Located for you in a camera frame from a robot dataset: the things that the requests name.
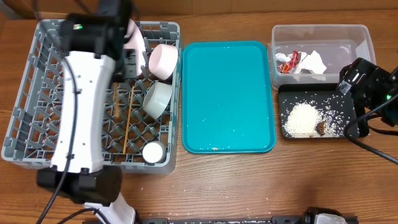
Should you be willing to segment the brown food scrap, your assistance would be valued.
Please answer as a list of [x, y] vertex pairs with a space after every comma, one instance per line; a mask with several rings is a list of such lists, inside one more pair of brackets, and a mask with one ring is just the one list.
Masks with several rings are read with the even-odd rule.
[[325, 127], [326, 127], [326, 122], [325, 121], [321, 121], [317, 124], [316, 130], [317, 133], [320, 136], [324, 136], [325, 135]]

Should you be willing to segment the red snack wrapper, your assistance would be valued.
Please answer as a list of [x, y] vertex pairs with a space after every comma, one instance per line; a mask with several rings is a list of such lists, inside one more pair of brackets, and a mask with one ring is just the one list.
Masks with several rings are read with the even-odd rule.
[[277, 66], [277, 70], [280, 73], [292, 73], [300, 61], [300, 53], [295, 50], [289, 55], [277, 53], [275, 57], [277, 61], [281, 62], [281, 64]]

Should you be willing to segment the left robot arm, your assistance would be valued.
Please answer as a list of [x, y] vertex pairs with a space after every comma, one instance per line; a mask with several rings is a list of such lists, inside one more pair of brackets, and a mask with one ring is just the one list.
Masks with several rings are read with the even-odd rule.
[[104, 164], [102, 131], [106, 90], [132, 37], [131, 1], [100, 1], [94, 12], [71, 13], [60, 24], [63, 99], [50, 166], [37, 185], [69, 198], [102, 223], [136, 223], [137, 212], [121, 193], [122, 170]]

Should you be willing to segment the large white plate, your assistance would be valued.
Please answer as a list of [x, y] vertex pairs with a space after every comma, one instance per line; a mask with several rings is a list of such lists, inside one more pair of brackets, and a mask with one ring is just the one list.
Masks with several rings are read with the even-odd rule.
[[144, 58], [146, 54], [146, 46], [144, 43], [144, 38], [136, 25], [136, 23], [130, 19], [127, 27], [127, 33], [124, 36], [127, 39], [127, 43], [124, 44], [124, 49], [133, 50], [135, 55], [135, 65], [136, 65], [136, 74], [133, 75], [133, 78], [138, 77], [142, 74], [142, 67], [146, 66], [146, 60]]

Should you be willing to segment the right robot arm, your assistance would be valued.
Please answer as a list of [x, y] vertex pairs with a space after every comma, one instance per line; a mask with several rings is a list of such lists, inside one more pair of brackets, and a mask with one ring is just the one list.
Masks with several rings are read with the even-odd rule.
[[389, 126], [397, 125], [397, 70], [388, 72], [359, 57], [341, 69], [337, 90]]

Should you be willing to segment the wooden chopstick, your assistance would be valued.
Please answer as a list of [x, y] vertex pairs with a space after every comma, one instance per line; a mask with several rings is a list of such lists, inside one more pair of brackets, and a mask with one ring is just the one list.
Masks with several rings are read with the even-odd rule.
[[119, 92], [118, 92], [119, 83], [114, 82], [114, 115], [116, 119], [119, 119]]
[[127, 121], [126, 121], [126, 130], [125, 130], [125, 136], [124, 136], [123, 154], [126, 153], [126, 149], [127, 149], [128, 132], [129, 132], [129, 126], [130, 126], [133, 98], [134, 98], [134, 85], [131, 88], [131, 94], [130, 94], [130, 100], [129, 100], [129, 109], [128, 109]]

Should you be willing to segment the small white plate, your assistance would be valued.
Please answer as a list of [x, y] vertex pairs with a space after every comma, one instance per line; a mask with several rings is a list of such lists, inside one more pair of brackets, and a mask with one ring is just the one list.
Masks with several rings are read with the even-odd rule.
[[160, 80], [168, 79], [177, 66], [178, 49], [175, 46], [159, 44], [152, 51], [149, 70]]

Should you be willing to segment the grey bowl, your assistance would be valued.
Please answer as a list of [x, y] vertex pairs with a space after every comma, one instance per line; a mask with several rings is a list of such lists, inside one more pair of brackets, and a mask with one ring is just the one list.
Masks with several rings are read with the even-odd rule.
[[143, 110], [152, 118], [159, 118], [172, 97], [172, 90], [172, 85], [155, 82], [145, 95]]

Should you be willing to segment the white napkin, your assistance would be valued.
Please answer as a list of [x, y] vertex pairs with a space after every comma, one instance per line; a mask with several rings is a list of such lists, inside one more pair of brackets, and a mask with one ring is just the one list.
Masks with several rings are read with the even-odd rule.
[[309, 71], [312, 74], [323, 74], [325, 72], [326, 66], [323, 63], [323, 60], [318, 52], [314, 50], [310, 54], [306, 52], [299, 53], [300, 61], [297, 64], [296, 68], [292, 71], [292, 74], [301, 73], [302, 70]]

